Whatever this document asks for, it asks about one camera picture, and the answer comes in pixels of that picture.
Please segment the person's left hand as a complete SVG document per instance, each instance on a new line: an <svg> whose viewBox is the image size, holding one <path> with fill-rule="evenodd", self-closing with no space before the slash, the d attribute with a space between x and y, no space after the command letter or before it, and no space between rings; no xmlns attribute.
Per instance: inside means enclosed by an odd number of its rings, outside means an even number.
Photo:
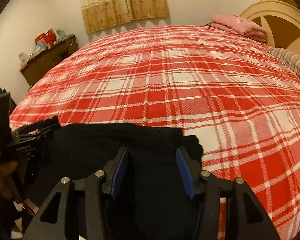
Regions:
<svg viewBox="0 0 300 240"><path fill-rule="evenodd" d="M17 167L17 161L0 164L0 195L4 198L11 199L13 197L11 187L8 186L7 178L17 169Z"/></svg>

